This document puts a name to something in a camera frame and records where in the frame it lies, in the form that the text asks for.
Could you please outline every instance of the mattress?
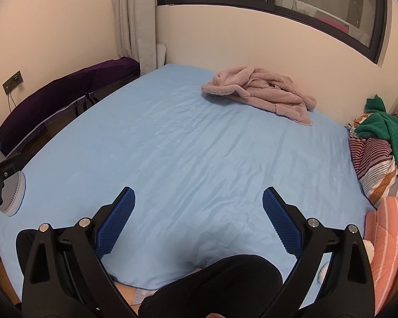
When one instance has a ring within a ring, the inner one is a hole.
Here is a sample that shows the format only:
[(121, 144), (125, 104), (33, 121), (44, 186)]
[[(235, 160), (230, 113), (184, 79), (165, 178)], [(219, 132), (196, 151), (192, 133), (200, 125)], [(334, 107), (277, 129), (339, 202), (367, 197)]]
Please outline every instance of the mattress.
[[(12, 217), (0, 213), (0, 254), (19, 297), (15, 240), (48, 222), (74, 225), (123, 187), (136, 206), (107, 271), (157, 289), (217, 260), (258, 254), (287, 278), (295, 264), (262, 208), (273, 186), (306, 218), (344, 229), (373, 208), (351, 162), (348, 132), (315, 111), (303, 126), (200, 86), (213, 72), (166, 65), (124, 86), (54, 137), (24, 168), (26, 191)], [(305, 304), (319, 290), (314, 281)]]

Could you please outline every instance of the white wall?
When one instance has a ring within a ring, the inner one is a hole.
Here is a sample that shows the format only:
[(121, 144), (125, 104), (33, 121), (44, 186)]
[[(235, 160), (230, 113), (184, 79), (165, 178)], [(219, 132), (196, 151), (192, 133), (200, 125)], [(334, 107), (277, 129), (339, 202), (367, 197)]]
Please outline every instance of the white wall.
[(167, 63), (223, 70), (264, 67), (289, 75), (317, 109), (344, 125), (378, 94), (389, 110), (398, 96), (398, 1), (383, 63), (378, 66), (312, 27), (256, 10), (228, 6), (157, 7), (157, 41)]
[(12, 93), (17, 104), (54, 79), (112, 58), (111, 0), (0, 0), (0, 124), (9, 114), (2, 85), (18, 70), (24, 83)]

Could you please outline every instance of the pink towel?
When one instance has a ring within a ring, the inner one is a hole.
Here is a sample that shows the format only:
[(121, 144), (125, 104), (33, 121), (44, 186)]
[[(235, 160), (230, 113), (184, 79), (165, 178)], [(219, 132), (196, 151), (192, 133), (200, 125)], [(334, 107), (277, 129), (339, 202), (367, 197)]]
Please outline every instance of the pink towel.
[(312, 96), (299, 93), (291, 78), (259, 67), (234, 67), (215, 74), (202, 86), (203, 93), (267, 110), (303, 125), (312, 125), (307, 110), (315, 108)]

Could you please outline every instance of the electrical outlet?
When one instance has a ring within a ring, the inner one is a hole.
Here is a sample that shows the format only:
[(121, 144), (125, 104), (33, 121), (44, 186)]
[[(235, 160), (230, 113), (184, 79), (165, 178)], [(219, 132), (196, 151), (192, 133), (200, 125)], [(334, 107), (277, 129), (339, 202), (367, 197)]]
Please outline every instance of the electrical outlet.
[(12, 75), (4, 84), (3, 88), (5, 89), (6, 95), (9, 95), (19, 84), (24, 82), (22, 79), (21, 71), (18, 71), (16, 74)]

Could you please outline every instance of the person's leg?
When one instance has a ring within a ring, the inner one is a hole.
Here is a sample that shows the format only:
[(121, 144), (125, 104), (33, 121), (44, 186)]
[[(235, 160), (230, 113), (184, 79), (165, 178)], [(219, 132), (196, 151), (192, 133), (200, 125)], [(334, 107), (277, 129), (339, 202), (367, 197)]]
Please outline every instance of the person's leg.
[(16, 254), (18, 256), (19, 266), (24, 275), (36, 234), (36, 229), (25, 229), (20, 231), (16, 237)]
[(175, 281), (146, 298), (140, 318), (256, 318), (282, 286), (278, 269), (259, 256), (238, 255)]

